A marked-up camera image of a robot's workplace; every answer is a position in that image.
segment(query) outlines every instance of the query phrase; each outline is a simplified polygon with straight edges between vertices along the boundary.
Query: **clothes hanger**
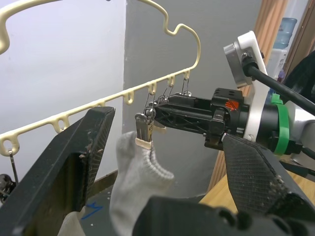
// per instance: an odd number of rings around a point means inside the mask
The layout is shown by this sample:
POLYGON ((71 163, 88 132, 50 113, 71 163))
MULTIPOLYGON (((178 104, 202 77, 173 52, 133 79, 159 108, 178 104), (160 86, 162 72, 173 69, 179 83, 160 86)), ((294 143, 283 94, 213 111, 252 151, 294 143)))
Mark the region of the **clothes hanger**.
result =
MULTIPOLYGON (((57 0, 19 0, 16 1, 14 3, 11 3, 3 8, 0 9, 0 54, 4 53, 10 45, 10 40, 9 40, 9 36, 5 27, 5 23, 6 20, 20 12, 23 11, 25 9, 37 6, 37 5, 41 5, 44 3, 49 3, 49 2, 53 2, 53 1, 57 1, 57 0)), ((164 23, 163 23, 163 30, 166 34, 170 35, 170 36, 175 36, 177 34, 177 32, 180 30, 180 28, 183 28, 187 31, 189 31, 194 38, 196 39, 197 42, 197 57, 196 57, 196 61, 195 63, 188 68, 182 69, 180 71, 165 75, 161 78, 155 79, 155 80, 151 80, 149 82, 146 82, 144 84, 132 87, 132 88, 128 88, 126 90, 123 90, 121 92, 118 92, 116 94, 98 99, 96 101, 92 101, 90 103, 87 103, 85 105, 73 108, 71 110, 65 111, 65 112, 61 112, 57 115, 48 117, 46 119, 37 121, 35 123, 5 132, 3 134, 0 134, 0 154, 3 156, 11 156, 11 155, 15 155, 19 149, 20 149, 20 144, 18 141, 18 136, 21 134, 24 134, 26 132, 29 132, 31 130, 37 129, 39 127, 42 127, 44 125, 47 124, 51 124, 55 131, 57 133, 60 133, 63 131, 63 129, 61 129, 61 127, 59 126, 58 122, 61 120, 63 121, 64 124, 64 129, 68 128, 70 126, 69 123, 69 119, 68 117, 76 114, 78 112, 96 107, 96 106, 105 106, 106 102, 111 101, 115 98, 118 97, 124 97, 124 102, 128 105, 131 105, 134 101, 134 92, 142 89, 144 87, 148 88, 149 94, 154 95, 156 90, 157 90, 157 83, 167 80, 168 86, 169 87, 173 87, 175 84, 175 76, 176 75, 180 75, 183 74, 184 75, 184 80, 188 81, 189 80, 189 75, 190 75, 190 71, 193 70, 199 63, 199 59, 200 59, 200 53, 201 53, 201 45, 200 45, 200 39, 197 35, 197 33, 190 27, 184 25, 184 24, 178 24, 176 26, 176 28, 174 29, 174 31, 170 31, 168 29, 168 13, 166 12, 166 10, 161 7, 160 5, 158 5, 157 3, 155 3, 152 0, 138 0, 141 1, 143 3, 146 3, 154 8, 156 8, 157 10, 159 10, 163 15, 164 15, 164 23), (4 141, 10 141, 12 144, 12 149, 11 150, 7 150, 4 147, 4 141)))

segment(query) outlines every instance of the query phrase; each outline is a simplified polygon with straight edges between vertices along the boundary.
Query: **white sock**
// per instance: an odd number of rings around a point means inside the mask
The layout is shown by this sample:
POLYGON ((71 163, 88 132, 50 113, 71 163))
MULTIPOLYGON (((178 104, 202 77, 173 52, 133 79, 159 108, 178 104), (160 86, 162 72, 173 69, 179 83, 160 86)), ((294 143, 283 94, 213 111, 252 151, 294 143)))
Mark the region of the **white sock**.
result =
POLYGON ((164 195, 174 179, 174 175, 157 162, 154 147, 147 150, 137 146, 135 137, 135 132, 129 132, 117 142, 118 176, 109 209, 119 236, 131 236, 149 198, 164 195))
POLYGON ((65 216, 63 224, 60 227, 58 236, 85 236, 80 224, 80 219, 85 213, 85 206, 80 212, 73 211, 65 216))

